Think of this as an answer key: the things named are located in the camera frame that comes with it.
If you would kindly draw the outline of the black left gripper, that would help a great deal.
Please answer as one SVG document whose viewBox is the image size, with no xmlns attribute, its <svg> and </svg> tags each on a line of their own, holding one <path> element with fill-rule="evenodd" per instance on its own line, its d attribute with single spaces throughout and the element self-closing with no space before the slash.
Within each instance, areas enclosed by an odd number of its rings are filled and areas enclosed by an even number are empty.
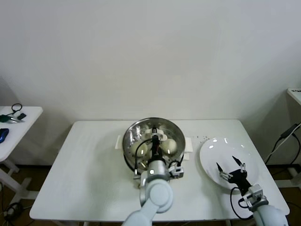
<svg viewBox="0 0 301 226">
<path fill-rule="evenodd" d="M 163 161 L 163 154 L 162 150 L 160 148 L 160 142 L 159 142 L 159 136 L 158 136 L 158 131 L 157 128 L 154 126 L 152 128 L 152 147 L 151 147 L 151 158 L 150 161 Z"/>
</svg>

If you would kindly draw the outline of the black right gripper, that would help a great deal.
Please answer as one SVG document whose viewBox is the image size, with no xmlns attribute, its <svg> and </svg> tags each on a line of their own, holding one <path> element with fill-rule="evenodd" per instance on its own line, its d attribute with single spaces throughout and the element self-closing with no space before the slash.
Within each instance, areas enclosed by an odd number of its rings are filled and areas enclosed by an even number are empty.
<svg viewBox="0 0 301 226">
<path fill-rule="evenodd" d="M 246 164 L 242 163 L 235 156 L 232 156 L 232 158 L 240 168 L 229 174 L 224 172 L 221 166 L 218 163 L 216 163 L 219 171 L 219 175 L 222 179 L 228 181 L 230 184 L 236 184 L 241 192 L 241 195 L 245 195 L 248 192 L 248 189 L 251 187 L 251 184 L 246 179 L 247 178 Z"/>
</svg>

